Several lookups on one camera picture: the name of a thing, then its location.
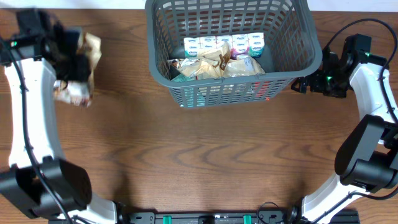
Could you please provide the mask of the grey plastic basket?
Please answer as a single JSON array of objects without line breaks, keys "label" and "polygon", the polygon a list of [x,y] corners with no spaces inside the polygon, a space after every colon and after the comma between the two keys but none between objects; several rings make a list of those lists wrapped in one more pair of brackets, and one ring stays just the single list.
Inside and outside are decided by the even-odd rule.
[{"label": "grey plastic basket", "polygon": [[[252,102],[248,91],[254,82],[270,82],[271,99],[322,62],[306,0],[148,0],[145,10],[150,73],[184,108]],[[184,38],[252,32],[264,34],[257,62],[265,74],[175,81],[178,71],[168,60],[184,58]]]}]

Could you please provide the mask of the orange spaghetti packet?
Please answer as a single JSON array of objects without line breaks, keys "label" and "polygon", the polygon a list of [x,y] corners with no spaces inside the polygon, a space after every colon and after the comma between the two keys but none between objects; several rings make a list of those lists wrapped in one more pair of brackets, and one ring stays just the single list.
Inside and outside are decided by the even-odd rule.
[{"label": "orange spaghetti packet", "polygon": [[254,82],[249,87],[249,100],[250,101],[261,101],[268,100],[269,97],[267,92],[270,87],[270,82]]}]

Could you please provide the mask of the beige brown snack bag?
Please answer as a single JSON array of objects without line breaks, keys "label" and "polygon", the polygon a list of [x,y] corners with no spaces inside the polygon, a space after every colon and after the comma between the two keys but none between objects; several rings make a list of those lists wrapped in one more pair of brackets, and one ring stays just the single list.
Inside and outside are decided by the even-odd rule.
[{"label": "beige brown snack bag", "polygon": [[102,56],[101,39],[93,34],[79,36],[75,71],[57,80],[53,86],[54,99],[75,106],[88,107],[95,90],[94,70]]}]

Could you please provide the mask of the beige paper pouch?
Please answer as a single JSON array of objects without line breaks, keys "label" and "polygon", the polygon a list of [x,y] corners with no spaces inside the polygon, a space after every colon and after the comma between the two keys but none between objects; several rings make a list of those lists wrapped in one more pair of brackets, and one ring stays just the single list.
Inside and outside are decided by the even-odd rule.
[{"label": "beige paper pouch", "polygon": [[237,60],[231,59],[228,61],[223,72],[223,77],[247,77],[261,74],[265,74],[265,71],[260,64],[250,55],[243,55]]}]

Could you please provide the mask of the multicolour tissue pack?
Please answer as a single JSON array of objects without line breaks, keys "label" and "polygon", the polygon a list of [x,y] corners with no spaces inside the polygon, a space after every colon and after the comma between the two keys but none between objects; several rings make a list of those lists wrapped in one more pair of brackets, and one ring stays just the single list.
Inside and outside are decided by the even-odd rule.
[{"label": "multicolour tissue pack", "polygon": [[237,58],[238,55],[250,55],[256,58],[262,55],[265,47],[264,34],[262,32],[186,37],[183,39],[183,44],[186,57],[197,57],[199,53],[222,48],[224,44],[228,44],[232,58]]}]

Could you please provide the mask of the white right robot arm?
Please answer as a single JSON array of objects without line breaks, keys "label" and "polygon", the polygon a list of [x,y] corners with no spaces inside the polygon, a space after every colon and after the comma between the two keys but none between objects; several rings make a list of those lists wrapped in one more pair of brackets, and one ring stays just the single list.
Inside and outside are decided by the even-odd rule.
[{"label": "white right robot arm", "polygon": [[292,208],[287,223],[331,223],[361,197],[375,198],[381,189],[392,189],[389,197],[397,193],[397,112],[389,111],[396,104],[387,59],[370,50],[369,36],[351,35],[341,56],[325,49],[322,68],[292,84],[300,93],[335,98],[353,90],[360,122],[336,153],[332,176]]}]

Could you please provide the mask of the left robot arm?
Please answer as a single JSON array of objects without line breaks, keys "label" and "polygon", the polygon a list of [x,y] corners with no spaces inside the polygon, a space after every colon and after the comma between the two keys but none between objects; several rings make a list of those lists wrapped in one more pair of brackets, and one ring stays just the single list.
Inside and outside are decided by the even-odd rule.
[{"label": "left robot arm", "polygon": [[12,103],[9,170],[1,194],[30,219],[50,223],[119,223],[116,203],[93,193],[84,168],[60,145],[54,102],[88,106],[101,41],[66,29],[40,9],[16,12],[19,32],[1,41]]}]

